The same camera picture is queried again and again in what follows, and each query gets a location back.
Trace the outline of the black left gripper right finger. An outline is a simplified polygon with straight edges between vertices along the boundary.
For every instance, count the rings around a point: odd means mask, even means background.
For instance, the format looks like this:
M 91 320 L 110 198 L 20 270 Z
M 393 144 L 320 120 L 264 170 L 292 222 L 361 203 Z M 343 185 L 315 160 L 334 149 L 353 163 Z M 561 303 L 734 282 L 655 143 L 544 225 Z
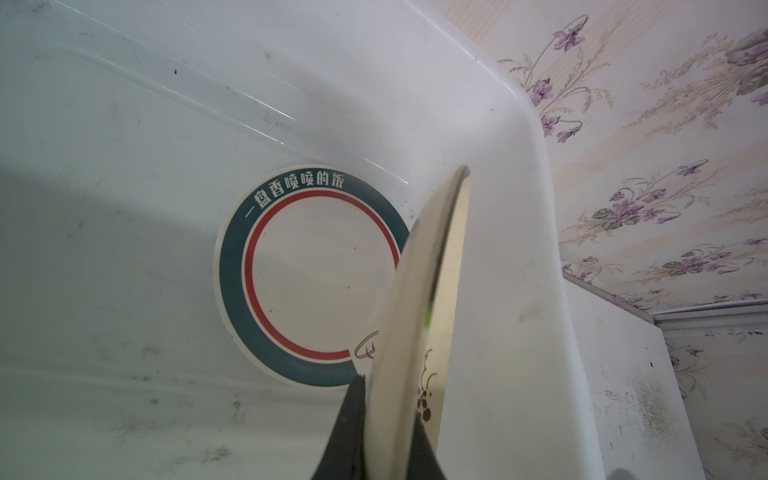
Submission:
M 446 480 L 432 450 L 425 428 L 416 415 L 409 452 L 406 480 Z

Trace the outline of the green rimmed white plate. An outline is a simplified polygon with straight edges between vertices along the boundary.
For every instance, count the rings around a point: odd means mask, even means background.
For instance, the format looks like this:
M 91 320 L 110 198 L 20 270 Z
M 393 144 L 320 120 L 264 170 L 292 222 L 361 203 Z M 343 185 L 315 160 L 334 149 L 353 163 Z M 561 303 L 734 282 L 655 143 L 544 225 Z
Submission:
M 326 165 L 268 174 L 232 210 L 214 249 L 214 292 L 243 355 L 312 389 L 370 367 L 409 229 L 373 185 Z

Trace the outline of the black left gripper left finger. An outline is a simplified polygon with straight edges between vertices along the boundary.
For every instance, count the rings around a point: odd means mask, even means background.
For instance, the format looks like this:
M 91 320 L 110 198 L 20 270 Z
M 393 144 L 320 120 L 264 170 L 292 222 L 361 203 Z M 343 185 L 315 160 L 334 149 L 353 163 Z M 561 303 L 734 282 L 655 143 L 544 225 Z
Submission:
M 364 462 L 365 377 L 350 382 L 312 480 L 361 480 Z

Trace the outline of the cream plate black blob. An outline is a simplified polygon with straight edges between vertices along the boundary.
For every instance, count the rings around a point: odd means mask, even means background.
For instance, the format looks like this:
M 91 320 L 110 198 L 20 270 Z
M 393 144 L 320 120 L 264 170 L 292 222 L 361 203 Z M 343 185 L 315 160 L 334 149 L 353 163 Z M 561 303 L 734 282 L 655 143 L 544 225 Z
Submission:
M 437 449 L 469 204 L 470 169 L 438 187 L 413 224 L 386 302 L 367 381 L 363 455 L 370 479 L 403 479 L 413 434 Z

